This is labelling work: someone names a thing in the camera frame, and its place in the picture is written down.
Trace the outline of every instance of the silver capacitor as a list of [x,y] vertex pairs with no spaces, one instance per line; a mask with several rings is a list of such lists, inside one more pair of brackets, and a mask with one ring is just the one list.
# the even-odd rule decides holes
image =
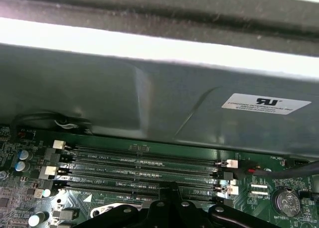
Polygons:
[[19,159],[22,161],[29,161],[33,158],[33,153],[27,150],[22,150],[18,156],[19,156]]
[[26,172],[30,169],[30,163],[19,161],[15,164],[14,168],[17,172]]
[[44,221],[45,221],[45,214],[43,212],[38,212],[29,218],[28,223],[29,223],[29,226],[35,227]]

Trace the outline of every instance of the black cable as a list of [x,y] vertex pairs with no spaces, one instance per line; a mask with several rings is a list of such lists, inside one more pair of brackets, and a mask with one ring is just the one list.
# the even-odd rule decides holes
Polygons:
[[311,162],[302,166],[293,167],[278,172],[270,172],[265,170],[255,170],[252,172],[254,176],[264,176],[274,179],[288,179],[295,177],[307,177],[319,174],[319,161]]

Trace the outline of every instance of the chip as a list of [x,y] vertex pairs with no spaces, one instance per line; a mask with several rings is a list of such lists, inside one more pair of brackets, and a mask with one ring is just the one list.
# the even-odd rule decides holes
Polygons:
[[54,211],[53,214],[52,214],[52,216],[53,216],[53,217],[60,217],[60,213],[61,213],[61,212],[59,212],[59,211]]
[[7,207],[9,204],[8,198],[0,198],[0,207]]
[[73,220],[74,219],[74,211],[73,210],[62,210],[60,214],[60,220]]
[[29,188],[28,190],[26,190],[26,194],[27,195],[34,195],[34,189]]

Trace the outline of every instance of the capacitor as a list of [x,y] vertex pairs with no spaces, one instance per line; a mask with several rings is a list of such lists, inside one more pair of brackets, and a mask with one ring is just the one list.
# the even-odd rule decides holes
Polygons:
[[9,176],[7,171],[0,170],[0,180],[4,180]]
[[30,169],[30,163],[20,161],[15,164],[14,168],[17,172],[26,172]]
[[58,194],[58,191],[56,191],[56,190],[50,190],[50,189],[45,189],[45,190],[42,192],[43,197],[53,197],[53,196],[55,196],[56,194]]
[[29,161],[33,158],[33,153],[28,152],[27,150],[22,150],[18,156],[20,160]]
[[28,223],[29,223],[29,226],[35,227],[44,221],[45,221],[45,214],[43,212],[38,212],[29,218]]

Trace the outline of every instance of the screw hole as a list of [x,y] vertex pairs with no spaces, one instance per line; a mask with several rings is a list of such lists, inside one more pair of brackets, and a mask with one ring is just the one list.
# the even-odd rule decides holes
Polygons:
[[94,212],[93,212],[93,217],[96,217],[96,216],[98,216],[100,214],[100,212],[98,211],[98,210],[95,210]]

